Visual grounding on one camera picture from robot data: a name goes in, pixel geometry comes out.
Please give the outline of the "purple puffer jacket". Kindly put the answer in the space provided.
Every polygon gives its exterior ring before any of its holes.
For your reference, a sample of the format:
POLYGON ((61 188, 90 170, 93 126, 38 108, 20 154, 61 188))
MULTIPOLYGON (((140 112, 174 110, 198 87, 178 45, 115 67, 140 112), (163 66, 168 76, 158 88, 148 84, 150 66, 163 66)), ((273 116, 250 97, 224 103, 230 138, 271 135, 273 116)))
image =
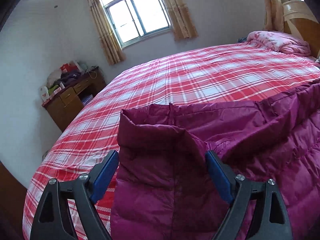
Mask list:
POLYGON ((319 81, 261 101, 124 109, 111 210, 113 239, 211 239, 249 181, 290 222, 319 223, 319 81))

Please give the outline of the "wooden desk with drawers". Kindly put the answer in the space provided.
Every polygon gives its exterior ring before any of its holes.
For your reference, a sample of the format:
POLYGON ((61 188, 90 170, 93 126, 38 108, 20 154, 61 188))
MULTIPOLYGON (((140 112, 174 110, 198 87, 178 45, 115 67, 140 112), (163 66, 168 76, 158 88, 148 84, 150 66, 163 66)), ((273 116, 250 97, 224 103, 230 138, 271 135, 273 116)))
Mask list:
POLYGON ((66 88, 43 103, 43 108, 61 131, 64 131, 82 109, 104 88, 106 82, 99 67, 81 75, 66 88))

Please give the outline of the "clutter pile on desk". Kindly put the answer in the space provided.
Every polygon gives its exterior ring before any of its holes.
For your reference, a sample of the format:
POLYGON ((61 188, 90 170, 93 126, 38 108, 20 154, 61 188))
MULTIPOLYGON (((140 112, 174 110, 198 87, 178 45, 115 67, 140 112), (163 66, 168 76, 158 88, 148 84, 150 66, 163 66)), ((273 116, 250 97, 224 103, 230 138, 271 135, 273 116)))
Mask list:
POLYGON ((42 98, 42 107, 44 107, 53 97, 69 85, 80 81, 85 74, 93 77, 94 70, 99 69, 98 66, 88 67, 87 64, 78 61, 70 61, 63 64, 59 69, 50 73, 47 77, 46 85, 40 88, 40 96, 42 98))

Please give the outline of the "red plaid bed sheet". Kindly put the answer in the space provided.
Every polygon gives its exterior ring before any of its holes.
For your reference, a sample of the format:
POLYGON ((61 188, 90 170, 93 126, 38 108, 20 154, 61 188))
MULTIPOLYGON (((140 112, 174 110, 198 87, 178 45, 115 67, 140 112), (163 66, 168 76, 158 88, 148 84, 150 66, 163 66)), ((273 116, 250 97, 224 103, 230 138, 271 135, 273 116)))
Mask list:
POLYGON ((33 175, 23 209, 24 238, 30 237, 37 205, 50 178, 73 180, 109 150, 118 149, 122 109, 260 101, 317 78, 319 64, 313 58, 278 53, 254 42, 186 51, 122 72, 67 126, 33 175))

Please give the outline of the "pink folded blanket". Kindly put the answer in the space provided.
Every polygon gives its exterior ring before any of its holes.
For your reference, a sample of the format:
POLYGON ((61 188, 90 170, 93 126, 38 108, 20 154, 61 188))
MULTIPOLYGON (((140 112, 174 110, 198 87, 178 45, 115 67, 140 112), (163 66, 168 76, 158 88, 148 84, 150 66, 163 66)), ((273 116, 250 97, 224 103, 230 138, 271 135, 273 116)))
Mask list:
POLYGON ((290 34, 278 31, 253 31, 247 36, 248 42, 254 42, 284 54, 310 56, 311 50, 308 42, 290 34))

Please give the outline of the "left beige curtain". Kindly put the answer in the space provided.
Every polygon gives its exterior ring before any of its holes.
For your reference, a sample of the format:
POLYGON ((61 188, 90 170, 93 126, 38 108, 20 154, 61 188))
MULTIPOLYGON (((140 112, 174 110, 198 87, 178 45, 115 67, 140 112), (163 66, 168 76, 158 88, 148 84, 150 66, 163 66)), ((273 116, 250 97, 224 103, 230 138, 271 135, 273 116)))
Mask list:
POLYGON ((101 0, 87 0, 87 3, 108 64, 112 66, 125 61, 125 54, 107 18, 101 0))

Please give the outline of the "beige curtain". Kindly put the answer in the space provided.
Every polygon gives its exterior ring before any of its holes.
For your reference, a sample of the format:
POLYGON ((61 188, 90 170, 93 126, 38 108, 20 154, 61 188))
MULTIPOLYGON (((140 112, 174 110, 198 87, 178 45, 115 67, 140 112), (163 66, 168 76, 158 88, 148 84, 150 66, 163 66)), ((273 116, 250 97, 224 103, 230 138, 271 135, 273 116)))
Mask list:
POLYGON ((87 0, 87 3, 108 64, 112 66, 125 61, 125 54, 107 18, 101 0, 87 0))
POLYGON ((164 0, 164 4, 176 41, 198 37, 189 9, 183 0, 164 0))
POLYGON ((285 0, 264 0, 265 2, 265 25, 268 31, 284 31, 283 2, 285 0))

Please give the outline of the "right beige curtain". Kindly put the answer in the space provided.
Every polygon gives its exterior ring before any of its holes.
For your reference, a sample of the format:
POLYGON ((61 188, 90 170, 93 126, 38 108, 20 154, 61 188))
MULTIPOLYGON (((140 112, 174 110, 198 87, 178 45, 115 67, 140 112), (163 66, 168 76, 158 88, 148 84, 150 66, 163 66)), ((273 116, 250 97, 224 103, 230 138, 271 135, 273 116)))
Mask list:
POLYGON ((284 31, 283 2, 285 0, 264 0, 265 2, 265 25, 268 31, 284 31))

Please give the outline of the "wooden headboard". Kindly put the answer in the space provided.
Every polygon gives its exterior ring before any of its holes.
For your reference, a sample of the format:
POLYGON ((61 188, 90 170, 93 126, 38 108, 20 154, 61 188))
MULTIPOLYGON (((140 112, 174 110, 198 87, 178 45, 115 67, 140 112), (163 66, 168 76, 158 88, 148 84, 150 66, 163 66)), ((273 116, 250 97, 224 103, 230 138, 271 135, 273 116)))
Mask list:
POLYGON ((283 3, 284 32, 308 42, 311 55, 319 58, 319 22, 308 5, 300 0, 283 3))

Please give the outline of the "middle beige curtain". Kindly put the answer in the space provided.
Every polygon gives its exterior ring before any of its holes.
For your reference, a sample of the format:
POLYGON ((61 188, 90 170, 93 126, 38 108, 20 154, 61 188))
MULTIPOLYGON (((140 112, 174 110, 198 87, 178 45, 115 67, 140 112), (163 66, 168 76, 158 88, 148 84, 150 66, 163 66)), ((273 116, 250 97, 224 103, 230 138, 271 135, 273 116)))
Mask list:
POLYGON ((189 9, 183 0, 164 0, 164 4, 176 41, 198 37, 189 9))

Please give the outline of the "far window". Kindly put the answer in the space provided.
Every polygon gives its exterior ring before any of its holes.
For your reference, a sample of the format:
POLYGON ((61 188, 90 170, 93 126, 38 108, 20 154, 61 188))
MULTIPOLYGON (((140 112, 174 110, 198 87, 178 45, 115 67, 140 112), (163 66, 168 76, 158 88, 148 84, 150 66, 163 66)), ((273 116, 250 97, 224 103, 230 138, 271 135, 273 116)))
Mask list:
POLYGON ((121 48, 171 30, 164 0, 101 0, 121 48))

